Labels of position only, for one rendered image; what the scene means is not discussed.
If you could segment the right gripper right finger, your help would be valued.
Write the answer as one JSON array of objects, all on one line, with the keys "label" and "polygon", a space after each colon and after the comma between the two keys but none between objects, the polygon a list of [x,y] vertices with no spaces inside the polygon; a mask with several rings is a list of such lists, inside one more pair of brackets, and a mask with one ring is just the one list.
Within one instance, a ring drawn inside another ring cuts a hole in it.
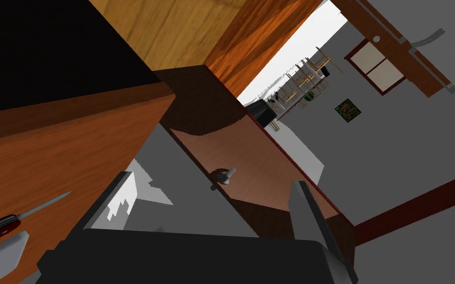
[{"label": "right gripper right finger", "polygon": [[319,242],[334,256],[342,256],[322,211],[305,181],[292,182],[288,207],[295,239]]}]

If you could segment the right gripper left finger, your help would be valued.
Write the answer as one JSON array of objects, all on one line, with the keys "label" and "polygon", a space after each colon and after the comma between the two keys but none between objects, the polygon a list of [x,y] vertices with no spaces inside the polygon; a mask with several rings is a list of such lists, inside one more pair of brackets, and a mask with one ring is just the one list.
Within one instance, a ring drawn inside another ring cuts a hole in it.
[{"label": "right gripper left finger", "polygon": [[120,172],[86,212],[81,229],[123,230],[136,198],[134,173]]}]

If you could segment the brown wooden door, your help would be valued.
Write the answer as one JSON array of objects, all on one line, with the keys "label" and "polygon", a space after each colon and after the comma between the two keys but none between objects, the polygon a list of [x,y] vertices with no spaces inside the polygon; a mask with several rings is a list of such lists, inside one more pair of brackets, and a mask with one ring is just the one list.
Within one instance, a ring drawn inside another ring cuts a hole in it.
[{"label": "brown wooden door", "polygon": [[155,74],[176,96],[161,125],[210,180],[236,169],[218,188],[258,237],[294,238],[288,200],[292,182],[303,180],[342,255],[354,260],[353,225],[205,65]]}]

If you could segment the grey door knob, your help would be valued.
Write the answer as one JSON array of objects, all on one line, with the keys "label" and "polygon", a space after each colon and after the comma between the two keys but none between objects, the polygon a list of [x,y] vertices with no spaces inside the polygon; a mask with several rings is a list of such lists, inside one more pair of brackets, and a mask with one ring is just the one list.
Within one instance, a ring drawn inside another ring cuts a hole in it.
[{"label": "grey door knob", "polygon": [[224,185],[229,184],[230,178],[232,177],[234,172],[236,172],[235,167],[232,167],[229,170],[224,169],[224,168],[219,168],[219,169],[215,169],[214,171],[212,171],[210,174],[210,177],[214,180],[214,182],[213,182],[212,186],[210,187],[210,189],[212,191],[215,191],[217,188],[216,187],[217,183],[224,184]]}]

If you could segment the wooden dining table with chairs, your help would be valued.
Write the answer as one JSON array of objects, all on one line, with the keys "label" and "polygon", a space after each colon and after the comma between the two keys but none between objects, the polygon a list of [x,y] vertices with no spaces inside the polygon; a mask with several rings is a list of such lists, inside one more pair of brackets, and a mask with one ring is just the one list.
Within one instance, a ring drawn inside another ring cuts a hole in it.
[{"label": "wooden dining table with chairs", "polygon": [[277,121],[295,106],[306,107],[307,102],[318,98],[329,87],[326,80],[330,75],[326,68],[327,64],[332,64],[343,72],[323,50],[317,48],[317,52],[320,55],[319,59],[313,61],[305,57],[295,63],[259,95],[259,98],[263,99],[276,114],[276,118],[269,122],[273,131],[279,130]]}]

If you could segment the brown framed window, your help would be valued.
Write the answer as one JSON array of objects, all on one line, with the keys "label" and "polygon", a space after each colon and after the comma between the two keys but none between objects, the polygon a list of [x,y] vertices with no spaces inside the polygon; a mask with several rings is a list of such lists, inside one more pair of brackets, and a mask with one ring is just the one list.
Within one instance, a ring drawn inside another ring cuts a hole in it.
[{"label": "brown framed window", "polygon": [[382,96],[406,79],[368,39],[362,40],[344,59]]}]

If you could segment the grey door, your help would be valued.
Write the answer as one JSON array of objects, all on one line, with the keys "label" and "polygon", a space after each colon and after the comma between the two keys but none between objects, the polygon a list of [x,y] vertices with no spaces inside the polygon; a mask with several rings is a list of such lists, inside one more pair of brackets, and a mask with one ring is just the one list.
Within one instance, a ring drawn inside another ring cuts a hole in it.
[{"label": "grey door", "polygon": [[455,0],[368,0],[409,42],[445,33],[417,50],[455,86]]}]

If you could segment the green framed wall picture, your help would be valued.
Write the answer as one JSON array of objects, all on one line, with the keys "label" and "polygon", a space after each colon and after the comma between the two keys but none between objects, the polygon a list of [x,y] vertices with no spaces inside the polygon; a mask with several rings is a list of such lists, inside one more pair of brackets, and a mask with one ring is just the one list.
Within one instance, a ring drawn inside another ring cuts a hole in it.
[{"label": "green framed wall picture", "polygon": [[335,110],[347,123],[361,114],[361,110],[350,99],[344,100]]}]

